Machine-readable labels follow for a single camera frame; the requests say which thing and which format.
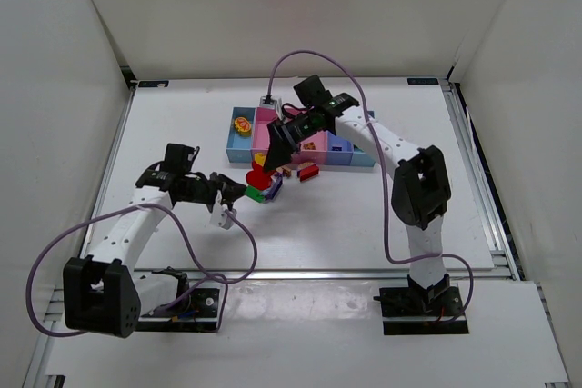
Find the red heart lego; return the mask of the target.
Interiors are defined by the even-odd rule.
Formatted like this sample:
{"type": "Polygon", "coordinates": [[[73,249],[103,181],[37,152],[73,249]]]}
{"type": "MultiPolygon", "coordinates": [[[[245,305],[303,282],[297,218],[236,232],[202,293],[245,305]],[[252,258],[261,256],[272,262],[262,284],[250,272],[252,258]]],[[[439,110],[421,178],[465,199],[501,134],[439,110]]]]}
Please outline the red heart lego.
{"type": "Polygon", "coordinates": [[[251,170],[246,174],[246,183],[258,191],[267,190],[272,184],[274,171],[265,172],[261,164],[253,162],[251,170]]]}

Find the purple flower lego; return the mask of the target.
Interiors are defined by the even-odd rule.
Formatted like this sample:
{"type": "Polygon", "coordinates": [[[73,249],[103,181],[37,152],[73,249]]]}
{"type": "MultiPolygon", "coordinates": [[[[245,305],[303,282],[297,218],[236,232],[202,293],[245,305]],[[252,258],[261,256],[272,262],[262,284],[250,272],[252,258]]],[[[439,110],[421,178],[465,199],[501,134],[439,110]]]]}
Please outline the purple flower lego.
{"type": "Polygon", "coordinates": [[[266,202],[272,202],[278,196],[279,191],[283,186],[283,177],[278,175],[272,180],[272,184],[262,192],[262,195],[266,202]]]}

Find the red lego brick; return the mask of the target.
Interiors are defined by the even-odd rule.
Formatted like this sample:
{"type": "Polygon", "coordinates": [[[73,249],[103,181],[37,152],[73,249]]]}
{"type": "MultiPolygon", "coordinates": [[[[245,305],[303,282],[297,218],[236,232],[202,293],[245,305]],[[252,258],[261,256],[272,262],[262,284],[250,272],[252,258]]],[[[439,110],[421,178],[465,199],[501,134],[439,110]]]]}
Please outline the red lego brick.
{"type": "Polygon", "coordinates": [[[320,168],[313,162],[304,162],[296,169],[297,178],[301,183],[319,175],[320,168]]]}

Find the yellow curved lego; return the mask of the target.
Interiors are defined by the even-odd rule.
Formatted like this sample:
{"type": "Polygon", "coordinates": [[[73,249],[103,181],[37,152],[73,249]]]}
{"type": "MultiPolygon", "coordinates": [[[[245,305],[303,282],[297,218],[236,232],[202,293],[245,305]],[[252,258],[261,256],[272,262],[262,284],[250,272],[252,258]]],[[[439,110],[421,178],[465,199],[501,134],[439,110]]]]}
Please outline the yellow curved lego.
{"type": "Polygon", "coordinates": [[[266,161],[266,154],[264,153],[256,153],[254,155],[254,161],[260,165],[260,166],[264,166],[265,165],[265,161],[266,161]]]}

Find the light blue left bin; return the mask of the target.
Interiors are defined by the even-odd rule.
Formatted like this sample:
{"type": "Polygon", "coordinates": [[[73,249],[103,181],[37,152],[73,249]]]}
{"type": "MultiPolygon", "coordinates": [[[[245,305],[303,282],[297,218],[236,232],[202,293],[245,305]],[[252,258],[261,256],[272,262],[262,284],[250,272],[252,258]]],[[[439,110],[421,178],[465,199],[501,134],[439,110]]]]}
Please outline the light blue left bin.
{"type": "Polygon", "coordinates": [[[252,160],[255,115],[256,109],[253,107],[233,108],[226,142],[226,156],[231,164],[249,164],[252,160]],[[245,118],[248,121],[251,128],[249,135],[244,136],[236,129],[235,123],[239,118],[245,118]]]}

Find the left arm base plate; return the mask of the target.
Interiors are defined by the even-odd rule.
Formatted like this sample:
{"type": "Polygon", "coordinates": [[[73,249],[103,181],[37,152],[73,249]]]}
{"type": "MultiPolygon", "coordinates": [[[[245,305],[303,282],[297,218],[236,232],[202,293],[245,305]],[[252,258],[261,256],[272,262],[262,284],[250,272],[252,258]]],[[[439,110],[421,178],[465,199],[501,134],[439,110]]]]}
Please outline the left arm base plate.
{"type": "Polygon", "coordinates": [[[143,316],[137,323],[140,333],[217,333],[222,323],[222,290],[216,286],[197,287],[177,310],[154,317],[143,316]]]}

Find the small pink bin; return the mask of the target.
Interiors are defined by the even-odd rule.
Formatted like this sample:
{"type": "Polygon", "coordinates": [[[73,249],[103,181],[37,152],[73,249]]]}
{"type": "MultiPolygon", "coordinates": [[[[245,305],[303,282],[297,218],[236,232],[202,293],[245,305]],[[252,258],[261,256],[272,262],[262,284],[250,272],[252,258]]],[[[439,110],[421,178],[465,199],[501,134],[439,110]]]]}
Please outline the small pink bin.
{"type": "Polygon", "coordinates": [[[293,157],[293,164],[313,162],[325,164],[327,154],[327,132],[318,132],[299,144],[300,151],[293,157]]]}

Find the large pink bin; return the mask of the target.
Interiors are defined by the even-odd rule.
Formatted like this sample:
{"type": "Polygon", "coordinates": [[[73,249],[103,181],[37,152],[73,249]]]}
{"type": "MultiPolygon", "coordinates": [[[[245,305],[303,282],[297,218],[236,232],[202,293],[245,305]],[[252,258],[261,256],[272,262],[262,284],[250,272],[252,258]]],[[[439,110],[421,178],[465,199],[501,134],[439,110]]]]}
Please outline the large pink bin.
{"type": "Polygon", "coordinates": [[[257,154],[267,154],[269,147],[269,133],[267,125],[278,118],[273,109],[257,107],[252,128],[251,161],[254,162],[257,154]]]}

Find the dark blue bin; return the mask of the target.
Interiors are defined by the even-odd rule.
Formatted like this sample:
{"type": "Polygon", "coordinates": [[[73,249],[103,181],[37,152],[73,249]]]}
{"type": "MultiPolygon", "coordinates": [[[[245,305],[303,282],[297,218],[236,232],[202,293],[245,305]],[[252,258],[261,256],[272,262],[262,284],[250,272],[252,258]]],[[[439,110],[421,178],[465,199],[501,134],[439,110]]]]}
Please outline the dark blue bin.
{"type": "Polygon", "coordinates": [[[326,165],[350,166],[354,152],[353,145],[344,138],[327,133],[326,165]]]}

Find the light blue bin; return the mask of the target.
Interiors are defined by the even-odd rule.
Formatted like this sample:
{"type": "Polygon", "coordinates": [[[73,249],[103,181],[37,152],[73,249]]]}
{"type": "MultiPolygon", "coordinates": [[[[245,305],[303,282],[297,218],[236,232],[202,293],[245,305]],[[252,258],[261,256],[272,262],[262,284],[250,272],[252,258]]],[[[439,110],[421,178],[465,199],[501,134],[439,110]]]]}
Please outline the light blue bin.
{"type": "MultiPolygon", "coordinates": [[[[361,124],[364,123],[365,121],[366,121],[365,117],[363,115],[360,115],[357,118],[357,122],[354,124],[353,129],[355,129],[356,131],[360,131],[362,129],[361,124]]],[[[352,144],[353,152],[350,165],[354,167],[373,167],[376,163],[375,160],[372,157],[368,156],[364,151],[355,152],[354,145],[356,144],[352,144]]]]}
{"type": "Polygon", "coordinates": [[[255,115],[256,109],[253,107],[233,108],[226,142],[226,156],[231,164],[249,164],[252,160],[255,115]],[[249,135],[244,136],[236,129],[235,123],[239,118],[245,118],[248,121],[251,128],[249,135]]]}

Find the green lego plate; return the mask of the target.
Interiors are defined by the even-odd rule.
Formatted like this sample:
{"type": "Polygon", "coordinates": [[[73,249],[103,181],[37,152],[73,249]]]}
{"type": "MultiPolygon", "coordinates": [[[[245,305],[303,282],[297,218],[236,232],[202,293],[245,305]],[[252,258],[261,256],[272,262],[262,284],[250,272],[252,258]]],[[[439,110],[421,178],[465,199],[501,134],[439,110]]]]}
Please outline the green lego plate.
{"type": "Polygon", "coordinates": [[[246,187],[245,196],[258,203],[263,203],[265,201],[265,196],[263,195],[263,192],[251,185],[248,185],[246,187]]]}

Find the light blue right bin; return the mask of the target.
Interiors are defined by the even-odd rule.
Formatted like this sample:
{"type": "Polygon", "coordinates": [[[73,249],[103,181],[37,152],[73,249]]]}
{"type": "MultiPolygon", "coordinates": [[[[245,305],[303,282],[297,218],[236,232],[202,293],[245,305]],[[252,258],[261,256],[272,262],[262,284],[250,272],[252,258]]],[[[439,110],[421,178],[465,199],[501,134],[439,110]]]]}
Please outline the light blue right bin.
{"type": "MultiPolygon", "coordinates": [[[[354,124],[353,129],[355,129],[356,131],[360,131],[362,129],[361,124],[364,123],[365,121],[366,121],[365,117],[363,115],[360,115],[357,118],[357,122],[354,124]]],[[[364,151],[355,152],[354,145],[356,144],[352,144],[353,152],[350,165],[354,167],[373,167],[376,163],[375,160],[372,157],[368,156],[364,151]]]]}

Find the yellow pineapple lego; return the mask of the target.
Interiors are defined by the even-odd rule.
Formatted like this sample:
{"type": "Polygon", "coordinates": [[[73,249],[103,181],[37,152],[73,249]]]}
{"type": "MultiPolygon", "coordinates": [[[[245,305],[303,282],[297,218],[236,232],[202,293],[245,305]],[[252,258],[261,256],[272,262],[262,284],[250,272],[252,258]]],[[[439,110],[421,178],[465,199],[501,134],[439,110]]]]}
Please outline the yellow pineapple lego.
{"type": "Polygon", "coordinates": [[[244,116],[238,116],[233,120],[233,128],[235,129],[235,132],[243,138],[252,136],[252,123],[244,116]]]}

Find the purple brown lego piece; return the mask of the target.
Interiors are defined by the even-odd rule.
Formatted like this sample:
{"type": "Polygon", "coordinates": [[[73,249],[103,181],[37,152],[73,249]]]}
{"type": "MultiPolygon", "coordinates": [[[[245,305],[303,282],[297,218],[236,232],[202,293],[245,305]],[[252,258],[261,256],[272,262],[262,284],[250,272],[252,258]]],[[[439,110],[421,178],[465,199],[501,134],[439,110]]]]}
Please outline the purple brown lego piece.
{"type": "Polygon", "coordinates": [[[276,169],[276,174],[281,177],[290,178],[292,176],[292,170],[288,167],[281,166],[276,169]]]}

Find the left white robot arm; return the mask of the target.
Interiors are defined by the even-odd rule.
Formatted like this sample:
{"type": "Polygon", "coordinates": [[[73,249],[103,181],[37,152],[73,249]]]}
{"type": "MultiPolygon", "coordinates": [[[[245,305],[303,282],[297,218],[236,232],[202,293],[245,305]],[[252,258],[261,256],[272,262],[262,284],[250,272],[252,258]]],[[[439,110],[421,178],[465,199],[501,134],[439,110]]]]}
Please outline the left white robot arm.
{"type": "Polygon", "coordinates": [[[192,170],[198,148],[168,144],[163,160],[149,165],[135,183],[133,196],[102,240],[63,270],[64,317],[69,329],[126,338],[142,317],[178,319],[194,314],[187,275],[172,267],[136,277],[146,244],[178,203],[202,204],[211,223],[228,229],[234,202],[246,186],[224,174],[192,170]]]}

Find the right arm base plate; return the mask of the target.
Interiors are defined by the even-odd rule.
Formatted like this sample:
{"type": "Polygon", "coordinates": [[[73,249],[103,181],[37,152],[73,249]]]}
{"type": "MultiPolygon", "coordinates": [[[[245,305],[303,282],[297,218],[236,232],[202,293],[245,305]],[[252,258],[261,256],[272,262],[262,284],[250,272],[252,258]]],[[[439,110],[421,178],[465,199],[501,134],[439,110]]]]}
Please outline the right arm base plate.
{"type": "Polygon", "coordinates": [[[457,286],[450,287],[429,305],[424,305],[406,287],[380,288],[373,299],[380,304],[384,335],[469,334],[457,286]]]}

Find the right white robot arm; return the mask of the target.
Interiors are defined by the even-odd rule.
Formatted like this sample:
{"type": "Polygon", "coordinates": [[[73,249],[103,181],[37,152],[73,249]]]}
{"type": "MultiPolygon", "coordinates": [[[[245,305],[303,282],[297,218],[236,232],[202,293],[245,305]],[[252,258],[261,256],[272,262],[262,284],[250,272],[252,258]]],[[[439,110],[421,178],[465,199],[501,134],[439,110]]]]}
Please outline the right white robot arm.
{"type": "Polygon", "coordinates": [[[442,255],[442,225],[451,188],[441,150],[409,143],[375,120],[362,99],[332,95],[316,75],[294,90],[305,109],[268,124],[264,170],[289,164],[300,145],[320,132],[341,137],[373,158],[382,169],[388,211],[406,226],[409,285],[427,300],[436,298],[450,283],[442,255]]]}

